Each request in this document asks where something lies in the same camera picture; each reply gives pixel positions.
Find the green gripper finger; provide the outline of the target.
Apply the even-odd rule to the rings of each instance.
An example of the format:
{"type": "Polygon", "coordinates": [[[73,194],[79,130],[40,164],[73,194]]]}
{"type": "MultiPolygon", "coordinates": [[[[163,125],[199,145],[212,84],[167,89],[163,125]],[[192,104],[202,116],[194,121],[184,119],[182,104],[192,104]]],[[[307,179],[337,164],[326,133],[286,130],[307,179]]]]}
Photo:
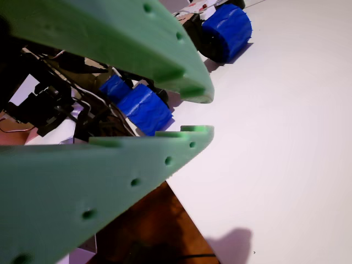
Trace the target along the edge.
{"type": "Polygon", "coordinates": [[[180,170],[214,127],[1,147],[1,263],[56,263],[180,170]]]}
{"type": "Polygon", "coordinates": [[[1,1],[1,17],[16,38],[143,76],[185,101],[214,99],[196,47],[159,1],[1,1]]]}

